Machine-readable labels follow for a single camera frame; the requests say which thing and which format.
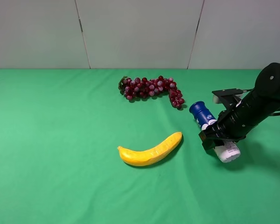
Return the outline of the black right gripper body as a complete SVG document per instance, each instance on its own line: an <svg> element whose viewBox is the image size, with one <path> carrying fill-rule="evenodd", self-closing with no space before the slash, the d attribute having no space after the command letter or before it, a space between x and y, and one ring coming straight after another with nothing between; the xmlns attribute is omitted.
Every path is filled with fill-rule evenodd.
<svg viewBox="0 0 280 224"><path fill-rule="evenodd" d="M242 125L245 125L245 111L223 111L209 130L216 133L217 139L237 142L245 138Z"/></svg>

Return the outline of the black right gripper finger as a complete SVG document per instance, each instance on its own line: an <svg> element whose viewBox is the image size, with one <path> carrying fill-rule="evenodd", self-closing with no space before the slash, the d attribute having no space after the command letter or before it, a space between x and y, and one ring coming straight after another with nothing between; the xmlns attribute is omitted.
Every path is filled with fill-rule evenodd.
<svg viewBox="0 0 280 224"><path fill-rule="evenodd" d="M202 130L199 133L199 137L202 141L202 146L206 152L218 146L216 133L212 130Z"/></svg>

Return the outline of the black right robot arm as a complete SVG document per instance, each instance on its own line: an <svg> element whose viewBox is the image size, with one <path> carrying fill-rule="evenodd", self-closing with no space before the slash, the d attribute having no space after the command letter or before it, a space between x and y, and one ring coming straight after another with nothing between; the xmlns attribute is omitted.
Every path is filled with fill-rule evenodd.
<svg viewBox="0 0 280 224"><path fill-rule="evenodd" d="M237 143L267 117L280 116L280 63L266 66L252 89L218 90L213 95L225 110L199 133L206 151L222 146L224 141Z"/></svg>

